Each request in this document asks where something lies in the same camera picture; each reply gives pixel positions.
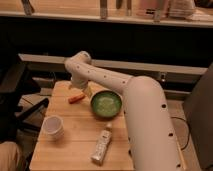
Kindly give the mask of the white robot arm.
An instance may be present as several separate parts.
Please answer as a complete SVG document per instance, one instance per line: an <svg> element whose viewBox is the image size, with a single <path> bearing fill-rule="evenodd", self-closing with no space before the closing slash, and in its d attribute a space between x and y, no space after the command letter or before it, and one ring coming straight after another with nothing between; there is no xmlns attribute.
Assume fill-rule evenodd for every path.
<svg viewBox="0 0 213 171"><path fill-rule="evenodd" d="M132 76L95 67L86 51L67 58L66 70L78 89L88 81L123 97L123 110L135 171L183 171L177 136L161 85L148 76Z"/></svg>

